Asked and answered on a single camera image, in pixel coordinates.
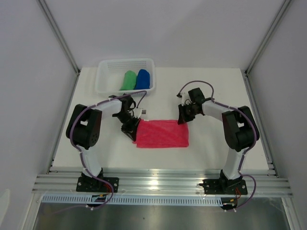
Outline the pink towel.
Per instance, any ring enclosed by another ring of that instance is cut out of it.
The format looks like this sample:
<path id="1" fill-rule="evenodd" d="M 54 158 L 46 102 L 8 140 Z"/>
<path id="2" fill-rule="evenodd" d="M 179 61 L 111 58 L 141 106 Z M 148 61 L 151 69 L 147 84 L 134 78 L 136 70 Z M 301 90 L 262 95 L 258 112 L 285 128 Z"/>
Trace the pink towel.
<path id="1" fill-rule="evenodd" d="M 136 147 L 142 149 L 186 148 L 189 128 L 177 120 L 141 120 L 137 128 Z"/>

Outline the green towel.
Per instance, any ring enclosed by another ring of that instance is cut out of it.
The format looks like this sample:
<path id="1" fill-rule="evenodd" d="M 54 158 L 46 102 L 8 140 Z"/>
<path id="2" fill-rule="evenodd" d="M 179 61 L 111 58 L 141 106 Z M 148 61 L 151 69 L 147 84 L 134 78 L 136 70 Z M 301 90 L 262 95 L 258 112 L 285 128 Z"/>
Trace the green towel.
<path id="1" fill-rule="evenodd" d="M 136 79 L 137 79 L 137 75 L 134 71 L 131 71 L 131 70 L 127 71 L 124 74 L 124 79 L 123 79 L 123 83 L 122 83 L 120 90 L 121 91 L 134 90 L 136 86 Z"/>

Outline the blue towel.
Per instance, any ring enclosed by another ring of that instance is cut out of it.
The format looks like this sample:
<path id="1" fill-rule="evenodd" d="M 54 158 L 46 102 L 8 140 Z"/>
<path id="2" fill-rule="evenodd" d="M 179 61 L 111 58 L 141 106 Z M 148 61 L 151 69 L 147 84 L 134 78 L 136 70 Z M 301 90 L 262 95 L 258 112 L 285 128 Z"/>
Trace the blue towel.
<path id="1" fill-rule="evenodd" d="M 144 90 L 150 88 L 150 73 L 145 70 L 141 69 L 138 72 L 136 78 L 136 85 L 134 87 L 135 90 Z"/>

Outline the white plastic basket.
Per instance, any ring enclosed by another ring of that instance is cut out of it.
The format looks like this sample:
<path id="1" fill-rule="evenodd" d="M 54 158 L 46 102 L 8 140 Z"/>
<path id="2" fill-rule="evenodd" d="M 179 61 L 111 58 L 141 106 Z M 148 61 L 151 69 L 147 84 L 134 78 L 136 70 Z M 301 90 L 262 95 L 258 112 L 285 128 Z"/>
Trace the white plastic basket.
<path id="1" fill-rule="evenodd" d="M 124 75 L 127 71 L 138 74 L 140 70 L 145 70 L 149 74 L 149 88 L 145 89 L 147 94 L 156 88 L 155 64 L 150 58 L 126 58 L 104 60 L 98 64 L 94 83 L 95 92 L 103 95 L 123 95 L 136 92 L 137 95 L 144 95 L 141 89 L 121 90 L 124 82 Z"/>

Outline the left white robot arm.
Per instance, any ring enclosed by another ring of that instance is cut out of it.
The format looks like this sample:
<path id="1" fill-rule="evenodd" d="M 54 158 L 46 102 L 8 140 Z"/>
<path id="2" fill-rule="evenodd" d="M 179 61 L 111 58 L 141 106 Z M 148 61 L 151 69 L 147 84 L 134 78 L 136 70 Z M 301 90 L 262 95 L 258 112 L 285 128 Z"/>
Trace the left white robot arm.
<path id="1" fill-rule="evenodd" d="M 92 191 L 98 192 L 104 187 L 104 179 L 99 177 L 103 169 L 98 162 L 97 153 L 91 150 L 99 140 L 103 119 L 117 118 L 122 123 L 121 132 L 136 141 L 141 115 L 145 113 L 130 94 L 111 95 L 107 100 L 91 106 L 75 106 L 66 129 L 66 137 L 79 152 L 83 174 L 89 177 L 87 186 Z"/>

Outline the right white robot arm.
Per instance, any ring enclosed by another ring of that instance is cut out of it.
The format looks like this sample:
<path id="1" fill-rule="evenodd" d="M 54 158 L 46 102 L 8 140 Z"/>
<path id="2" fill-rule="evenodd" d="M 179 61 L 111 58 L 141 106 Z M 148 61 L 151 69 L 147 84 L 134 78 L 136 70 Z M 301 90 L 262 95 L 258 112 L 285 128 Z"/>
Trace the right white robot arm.
<path id="1" fill-rule="evenodd" d="M 246 153 L 254 147 L 260 135 L 251 110 L 247 106 L 239 108 L 224 105 L 213 98 L 206 98 L 200 88 L 188 93 L 179 92 L 178 124 L 182 125 L 195 119 L 197 115 L 213 117 L 223 123 L 224 138 L 229 147 L 227 160 L 220 172 L 219 188 L 230 193 L 242 180 L 240 174 Z"/>

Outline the aluminium rail frame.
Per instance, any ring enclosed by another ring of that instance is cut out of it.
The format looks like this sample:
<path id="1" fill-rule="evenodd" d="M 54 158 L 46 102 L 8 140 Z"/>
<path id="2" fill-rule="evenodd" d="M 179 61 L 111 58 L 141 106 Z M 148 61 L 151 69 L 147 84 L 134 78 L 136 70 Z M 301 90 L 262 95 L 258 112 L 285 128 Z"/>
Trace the aluminium rail frame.
<path id="1" fill-rule="evenodd" d="M 219 177 L 219 170 L 162 170 L 104 168 L 104 177 L 119 178 L 118 194 L 135 196 L 197 196 L 204 190 L 199 184 L 204 179 Z M 280 178 L 274 170 L 249 171 L 256 179 L 255 197 L 292 197 L 288 179 Z M 75 193 L 81 169 L 52 167 L 39 174 L 33 193 Z"/>

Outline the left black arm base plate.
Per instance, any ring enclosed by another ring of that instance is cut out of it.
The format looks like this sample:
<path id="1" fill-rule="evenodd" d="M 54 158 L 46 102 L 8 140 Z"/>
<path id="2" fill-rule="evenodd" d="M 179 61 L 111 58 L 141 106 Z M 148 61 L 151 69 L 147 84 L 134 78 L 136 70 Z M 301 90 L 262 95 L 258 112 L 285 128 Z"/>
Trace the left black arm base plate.
<path id="1" fill-rule="evenodd" d="M 103 180 L 107 181 L 113 186 L 114 193 L 118 192 L 119 178 L 118 177 L 105 177 Z M 96 180 L 92 177 L 79 177 L 77 186 L 77 192 L 89 192 L 89 193 L 111 193 L 111 188 L 106 183 Z"/>

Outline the right aluminium corner post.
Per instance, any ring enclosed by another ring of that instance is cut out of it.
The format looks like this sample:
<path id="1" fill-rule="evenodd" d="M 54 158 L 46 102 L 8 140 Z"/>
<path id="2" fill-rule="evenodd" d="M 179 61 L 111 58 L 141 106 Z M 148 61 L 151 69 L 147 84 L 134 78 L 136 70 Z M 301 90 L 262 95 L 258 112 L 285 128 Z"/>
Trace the right aluminium corner post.
<path id="1" fill-rule="evenodd" d="M 264 37 L 262 38 L 260 44 L 258 45 L 256 52 L 254 53 L 251 61 L 249 62 L 246 70 L 244 71 L 245 75 L 248 77 L 251 71 L 256 66 L 257 62 L 259 61 L 260 57 L 266 50 L 266 47 L 270 43 L 271 39 L 273 38 L 275 32 L 277 31 L 278 27 L 280 26 L 283 18 L 289 11 L 292 3 L 294 0 L 283 0 L 281 6 L 279 7 L 276 15 L 274 16 L 272 22 L 270 23 Z"/>

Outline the aluminium corner post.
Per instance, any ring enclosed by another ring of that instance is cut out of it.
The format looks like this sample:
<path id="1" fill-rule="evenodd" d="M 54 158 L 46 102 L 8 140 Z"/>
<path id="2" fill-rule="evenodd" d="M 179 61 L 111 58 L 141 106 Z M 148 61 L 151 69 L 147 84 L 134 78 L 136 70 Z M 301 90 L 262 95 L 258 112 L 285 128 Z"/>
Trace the aluminium corner post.
<path id="1" fill-rule="evenodd" d="M 256 52 L 254 53 L 251 61 L 249 62 L 246 70 L 244 71 L 245 75 L 248 77 L 251 71 L 256 66 L 257 62 L 259 61 L 260 57 L 266 50 L 266 47 L 270 43 L 271 39 L 273 38 L 275 32 L 277 31 L 278 27 L 280 26 L 283 18 L 289 11 L 292 3 L 294 0 L 283 0 L 281 6 L 279 7 L 276 15 L 274 16 L 272 22 L 270 23 L 264 37 L 262 38 L 260 44 L 258 45 Z"/>
<path id="2" fill-rule="evenodd" d="M 49 27 L 51 28 L 53 35 L 55 36 L 60 48 L 62 49 L 62 52 L 64 53 L 66 59 L 68 60 L 70 66 L 72 67 L 73 71 L 79 75 L 80 74 L 80 68 L 78 67 L 75 58 L 73 57 L 73 54 L 66 42 L 66 39 L 64 38 L 60 27 L 58 23 L 55 20 L 55 17 L 53 16 L 53 13 L 51 12 L 49 5 L 46 0 L 37 0 L 36 1 L 38 6 L 40 7 L 42 14 L 44 15 L 47 23 L 49 24 Z"/>

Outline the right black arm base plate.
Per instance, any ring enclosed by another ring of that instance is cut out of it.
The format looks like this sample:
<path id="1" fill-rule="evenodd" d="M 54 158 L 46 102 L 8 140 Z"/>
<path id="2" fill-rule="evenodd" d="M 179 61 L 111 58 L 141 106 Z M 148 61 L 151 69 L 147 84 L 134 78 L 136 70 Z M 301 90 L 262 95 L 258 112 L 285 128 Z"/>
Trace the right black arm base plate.
<path id="1" fill-rule="evenodd" d="M 247 195 L 248 190 L 245 180 L 204 179 L 199 183 L 207 195 Z"/>

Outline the left aluminium corner post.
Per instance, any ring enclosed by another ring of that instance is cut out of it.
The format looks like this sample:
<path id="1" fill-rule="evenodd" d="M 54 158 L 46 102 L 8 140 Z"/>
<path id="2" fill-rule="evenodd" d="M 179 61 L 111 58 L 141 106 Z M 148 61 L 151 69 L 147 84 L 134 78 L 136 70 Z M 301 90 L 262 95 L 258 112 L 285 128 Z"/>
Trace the left aluminium corner post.
<path id="1" fill-rule="evenodd" d="M 80 68 L 78 67 L 75 58 L 73 57 L 73 54 L 66 42 L 66 39 L 64 38 L 60 27 L 58 23 L 55 20 L 55 17 L 53 16 L 53 13 L 51 12 L 49 5 L 46 0 L 37 0 L 36 1 L 38 6 L 40 7 L 42 14 L 44 15 L 47 23 L 49 24 L 49 27 L 51 28 L 53 35 L 55 36 L 60 48 L 62 49 L 62 52 L 64 53 L 66 59 L 68 60 L 70 66 L 72 67 L 73 71 L 79 75 L 80 74 Z"/>

